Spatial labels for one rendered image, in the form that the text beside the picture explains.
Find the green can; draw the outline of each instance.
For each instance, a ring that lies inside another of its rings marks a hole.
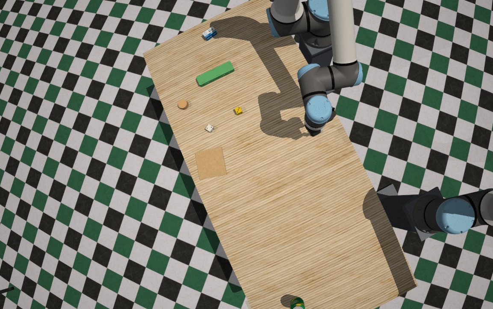
[[[305,305],[303,305],[303,299],[299,297],[295,297],[290,301],[290,309],[305,309]]]

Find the tiled floor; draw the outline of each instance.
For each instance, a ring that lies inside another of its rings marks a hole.
[[[246,308],[142,58],[244,1],[0,1],[0,308]],[[330,99],[374,187],[493,188],[493,1],[354,12]],[[419,286],[381,309],[493,309],[493,227],[396,233]]]

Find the wooden table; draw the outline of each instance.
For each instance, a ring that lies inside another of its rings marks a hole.
[[[297,82],[307,62],[292,37],[271,36],[270,5],[246,2],[144,58],[252,309],[279,308],[286,295],[308,309],[374,309],[417,283],[339,119],[307,134]],[[235,72],[198,86],[227,61]],[[200,180],[195,153],[219,147],[227,174]]]

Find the tan square coaster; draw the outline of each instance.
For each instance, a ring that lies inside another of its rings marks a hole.
[[[196,152],[195,158],[197,159],[199,179],[227,175],[221,147]]]

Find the wooden disc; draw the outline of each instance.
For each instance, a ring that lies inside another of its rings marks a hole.
[[[189,104],[187,103],[187,101],[186,101],[186,100],[181,99],[181,100],[179,100],[179,101],[178,101],[178,107],[179,107],[180,109],[186,109],[186,108],[187,108],[187,106],[189,106]]]

